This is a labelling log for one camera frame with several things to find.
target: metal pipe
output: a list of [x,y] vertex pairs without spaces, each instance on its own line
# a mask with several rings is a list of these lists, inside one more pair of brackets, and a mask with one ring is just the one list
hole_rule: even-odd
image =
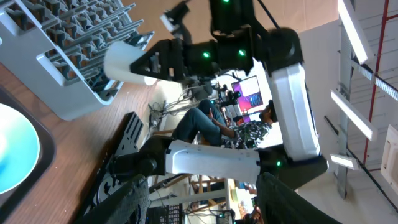
[[395,14],[393,16],[387,16],[387,20],[390,20],[390,19],[393,19],[393,18],[396,18],[396,17],[398,17],[398,14]]
[[[381,20],[381,31],[380,31],[380,41],[379,41],[379,49],[377,51],[377,61],[376,61],[376,69],[374,72],[379,72],[379,66],[380,66],[380,59],[381,59],[381,51],[382,51],[382,46],[383,46],[383,40],[384,40],[384,30],[386,29],[386,22],[387,22],[387,12],[388,12],[388,4],[389,0],[384,1],[384,11],[383,11],[383,17]],[[369,110],[369,122],[372,122],[372,114],[373,114],[373,105],[374,105],[374,96],[376,95],[376,84],[373,84],[373,90],[372,90],[372,100],[371,100],[371,109]],[[368,147],[369,147],[369,139],[366,139],[365,143],[365,152],[363,155],[363,164],[366,164],[366,156],[368,155]]]

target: white dish rack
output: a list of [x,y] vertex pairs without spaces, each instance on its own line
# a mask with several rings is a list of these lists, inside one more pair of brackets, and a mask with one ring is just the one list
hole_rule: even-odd
[[51,110],[73,120],[109,105],[123,85],[104,75],[110,44],[144,50],[154,32],[118,0],[0,0],[0,62]]

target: jeans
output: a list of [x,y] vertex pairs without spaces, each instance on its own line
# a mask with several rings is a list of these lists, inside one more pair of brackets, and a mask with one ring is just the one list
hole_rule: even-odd
[[197,108],[191,108],[187,111],[175,128],[173,138],[192,142],[199,131],[212,146],[221,145],[220,128],[207,117],[210,108],[213,118],[225,126],[221,113],[210,100],[205,99],[200,102]]

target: wooden table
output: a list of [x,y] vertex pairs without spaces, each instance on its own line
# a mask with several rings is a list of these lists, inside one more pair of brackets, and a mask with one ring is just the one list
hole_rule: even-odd
[[125,83],[110,106],[63,121],[2,64],[0,85],[50,130],[57,144],[53,164],[6,222],[13,224],[71,222],[122,117],[135,111],[142,119],[156,89]]

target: computer monitor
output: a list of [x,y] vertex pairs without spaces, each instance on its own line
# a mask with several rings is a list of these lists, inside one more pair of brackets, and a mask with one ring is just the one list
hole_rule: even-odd
[[231,86],[234,91],[242,93],[242,96],[238,98],[238,105],[242,113],[246,114],[249,109],[263,105],[256,76],[249,77],[241,82],[232,83]]
[[250,121],[261,121],[259,115],[261,111],[254,112],[252,114],[243,115],[243,123],[248,123]]

